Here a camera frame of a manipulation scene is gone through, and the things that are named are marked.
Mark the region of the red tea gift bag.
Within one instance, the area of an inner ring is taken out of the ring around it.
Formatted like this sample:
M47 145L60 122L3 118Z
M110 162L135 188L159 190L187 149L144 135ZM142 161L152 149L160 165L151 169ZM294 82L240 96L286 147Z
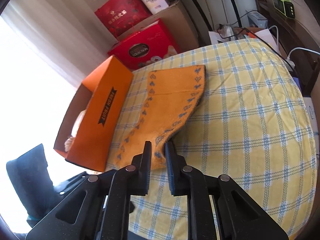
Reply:
M149 18L152 13L142 0L108 0L95 15L116 38Z

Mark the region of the red chocolate collection gift box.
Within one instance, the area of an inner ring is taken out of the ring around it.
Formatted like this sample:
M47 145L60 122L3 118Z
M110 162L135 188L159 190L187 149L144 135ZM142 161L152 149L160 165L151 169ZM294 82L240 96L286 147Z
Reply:
M138 70L181 52L161 19L115 44L107 54L115 56L130 70Z

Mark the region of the white sheer curtain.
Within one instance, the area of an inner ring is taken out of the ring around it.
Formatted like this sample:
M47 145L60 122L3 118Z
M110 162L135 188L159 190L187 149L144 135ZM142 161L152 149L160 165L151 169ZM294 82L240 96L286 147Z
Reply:
M53 149L81 81L116 42L95 15L108 0L11 0L1 14L1 215L29 231L6 164L42 144L54 185L82 168Z

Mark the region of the yellow blue checked bedspread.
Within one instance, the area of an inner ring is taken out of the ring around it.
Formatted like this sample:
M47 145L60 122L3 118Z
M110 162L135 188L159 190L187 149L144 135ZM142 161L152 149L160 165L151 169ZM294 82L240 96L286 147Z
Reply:
M294 239L312 210L316 145L300 90L282 59L259 40L206 46L135 71L107 167L138 122L148 73L198 64L206 67L206 87L174 136L178 154L204 174L231 176Z

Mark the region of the orange blue knitted towel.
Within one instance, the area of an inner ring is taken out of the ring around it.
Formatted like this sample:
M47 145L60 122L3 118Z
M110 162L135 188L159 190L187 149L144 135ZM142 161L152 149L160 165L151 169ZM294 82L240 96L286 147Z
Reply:
M147 79L147 97L133 129L120 143L111 163L117 168L131 163L151 142L151 169L164 168L165 143L187 122L205 88L205 66L154 70Z

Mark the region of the orange fresh fruit cardboard box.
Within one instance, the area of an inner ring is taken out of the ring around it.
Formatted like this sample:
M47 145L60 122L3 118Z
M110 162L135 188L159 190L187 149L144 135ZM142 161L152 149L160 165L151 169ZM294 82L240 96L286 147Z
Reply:
M69 163L104 172L133 73L115 56L84 78L58 131L54 150Z

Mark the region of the brown wooden sofa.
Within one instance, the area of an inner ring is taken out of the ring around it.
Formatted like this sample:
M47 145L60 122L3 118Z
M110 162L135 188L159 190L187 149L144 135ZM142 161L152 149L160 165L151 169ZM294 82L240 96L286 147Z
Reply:
M295 19L274 8L272 0L255 0L258 11L280 31L280 45L295 63L303 95L310 95L319 75L318 0L291 0Z

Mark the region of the brown cardboard box by wall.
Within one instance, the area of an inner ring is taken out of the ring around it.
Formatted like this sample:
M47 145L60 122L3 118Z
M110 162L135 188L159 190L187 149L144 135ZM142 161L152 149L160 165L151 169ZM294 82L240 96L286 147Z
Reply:
M199 48L198 34L187 10L180 0L175 1L170 7L152 15L134 25L118 37L122 41L129 35L140 31L148 25L161 19L173 35L182 52Z

